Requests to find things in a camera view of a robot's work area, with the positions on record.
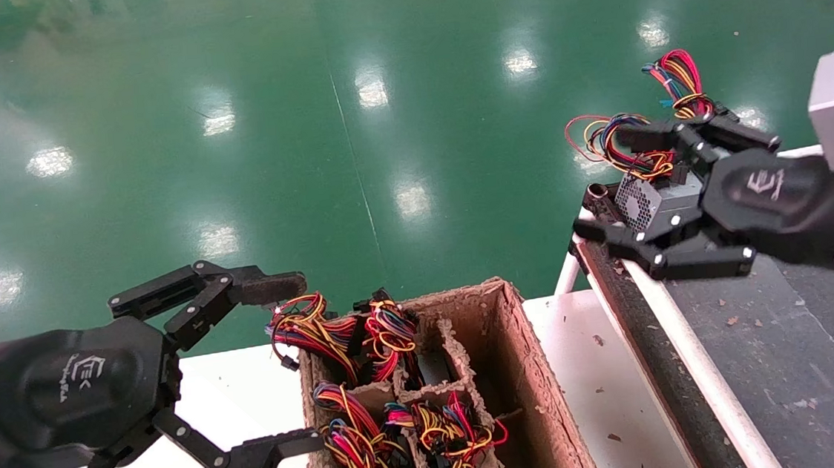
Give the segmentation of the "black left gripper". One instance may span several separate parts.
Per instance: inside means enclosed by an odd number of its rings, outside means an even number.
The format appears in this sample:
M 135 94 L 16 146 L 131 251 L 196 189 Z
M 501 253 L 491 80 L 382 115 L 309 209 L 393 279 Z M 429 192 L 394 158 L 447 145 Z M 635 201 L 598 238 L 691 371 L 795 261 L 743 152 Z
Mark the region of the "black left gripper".
M 324 450 L 311 427 L 224 452 L 171 408 L 180 395 L 176 352 L 191 350 L 236 306 L 305 293 L 301 271 L 201 260 L 112 296 L 117 320 L 107 326 L 0 343 L 0 468 L 123 467 L 160 437 L 202 468 L 278 468 Z M 165 335 L 143 323 L 171 310 Z

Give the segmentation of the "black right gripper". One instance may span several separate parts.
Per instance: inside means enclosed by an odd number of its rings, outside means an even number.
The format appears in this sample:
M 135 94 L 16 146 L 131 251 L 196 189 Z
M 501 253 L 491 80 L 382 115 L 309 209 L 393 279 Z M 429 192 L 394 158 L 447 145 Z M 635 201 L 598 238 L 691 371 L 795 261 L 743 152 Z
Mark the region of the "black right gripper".
M 781 138 L 728 111 L 658 122 L 623 119 L 615 127 L 622 145 L 636 154 L 665 151 L 695 173 L 711 170 L 703 211 L 673 216 L 644 232 L 577 219 L 575 236 L 634 262 L 653 280 L 746 276 L 755 249 L 781 262 L 834 270 L 834 171 L 825 157 L 772 155 Z M 723 158 L 721 152 L 737 154 Z M 715 225 L 737 244 L 710 251 L 680 246 L 714 232 Z

